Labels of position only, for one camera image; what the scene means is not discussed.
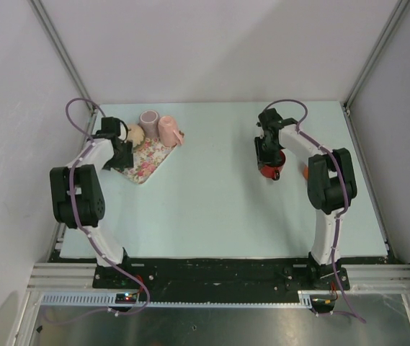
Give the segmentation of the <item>red mug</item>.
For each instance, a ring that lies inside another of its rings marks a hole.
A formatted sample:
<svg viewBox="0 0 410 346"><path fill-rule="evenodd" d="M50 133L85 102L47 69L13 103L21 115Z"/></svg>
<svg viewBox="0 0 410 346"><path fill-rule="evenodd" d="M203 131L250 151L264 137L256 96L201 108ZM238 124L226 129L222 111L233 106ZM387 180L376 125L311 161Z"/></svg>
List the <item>red mug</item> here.
<svg viewBox="0 0 410 346"><path fill-rule="evenodd" d="M276 163L276 165L260 164L258 166L259 172L262 174L262 176L266 177L267 179L271 179L273 181L278 181L280 179L282 169L286 162L286 156L283 153L283 151L279 151L277 158L278 158L278 162Z"/></svg>

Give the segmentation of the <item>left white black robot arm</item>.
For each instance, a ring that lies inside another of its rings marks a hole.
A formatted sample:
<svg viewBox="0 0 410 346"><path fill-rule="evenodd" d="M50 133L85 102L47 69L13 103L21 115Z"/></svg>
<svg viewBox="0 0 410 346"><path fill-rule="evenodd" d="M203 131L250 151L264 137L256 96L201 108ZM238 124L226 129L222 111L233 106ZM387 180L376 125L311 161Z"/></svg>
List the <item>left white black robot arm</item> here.
<svg viewBox="0 0 410 346"><path fill-rule="evenodd" d="M119 288L132 283L134 271L122 263L125 257L123 246L101 225L106 205L99 174L103 170L124 170L134 166L133 143L128 140L128 132L122 120L105 117L101 128L86 141L73 161L50 171L55 219L67 228L85 234L96 252L98 265L113 265L108 277Z"/></svg>

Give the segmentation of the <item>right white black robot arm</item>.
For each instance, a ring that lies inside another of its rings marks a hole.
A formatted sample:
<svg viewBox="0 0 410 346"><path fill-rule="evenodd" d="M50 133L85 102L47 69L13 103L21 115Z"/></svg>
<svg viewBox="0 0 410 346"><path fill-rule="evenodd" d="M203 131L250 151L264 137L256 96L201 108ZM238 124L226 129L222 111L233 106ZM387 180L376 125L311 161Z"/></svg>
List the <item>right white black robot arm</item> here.
<svg viewBox="0 0 410 346"><path fill-rule="evenodd" d="M329 150L304 133L298 121L282 118L274 108L263 110L257 126L262 133L254 139L260 174L278 181L286 162L285 150L307 166L308 199L316 211L316 231L305 267L283 270L285 287L328 290L341 280L338 250L344 214L357 196L357 183L350 152Z"/></svg>

